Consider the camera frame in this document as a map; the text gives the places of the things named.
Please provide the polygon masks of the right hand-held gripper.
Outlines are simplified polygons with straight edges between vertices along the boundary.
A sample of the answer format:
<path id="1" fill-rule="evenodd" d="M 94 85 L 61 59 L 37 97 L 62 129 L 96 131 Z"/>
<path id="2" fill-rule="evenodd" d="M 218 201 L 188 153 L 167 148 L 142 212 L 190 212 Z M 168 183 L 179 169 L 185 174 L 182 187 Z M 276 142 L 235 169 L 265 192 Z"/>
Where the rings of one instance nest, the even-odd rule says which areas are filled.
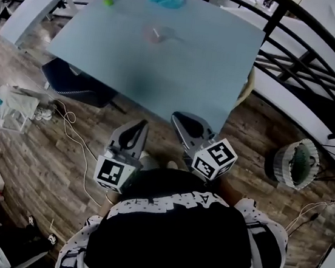
<path id="1" fill-rule="evenodd" d="M 211 139 L 214 132 L 205 119 L 176 111 L 172 114 L 171 124 L 191 159 L 191 170 L 204 179 L 213 181 L 228 172 L 237 161 L 238 156 L 227 138 Z M 198 140 L 207 141 L 195 146 Z"/>

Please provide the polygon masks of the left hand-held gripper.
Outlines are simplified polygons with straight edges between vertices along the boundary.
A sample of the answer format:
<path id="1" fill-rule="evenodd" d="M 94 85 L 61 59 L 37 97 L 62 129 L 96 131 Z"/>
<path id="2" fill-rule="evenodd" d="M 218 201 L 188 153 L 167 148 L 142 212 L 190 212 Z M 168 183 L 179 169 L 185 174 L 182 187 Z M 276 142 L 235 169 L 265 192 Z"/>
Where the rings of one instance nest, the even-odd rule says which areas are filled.
<path id="1" fill-rule="evenodd" d="M 98 156 L 93 179 L 101 187 L 124 193 L 135 173 L 142 169 L 140 157 L 148 135 L 147 120 L 133 120 L 115 129 L 103 155 Z"/>

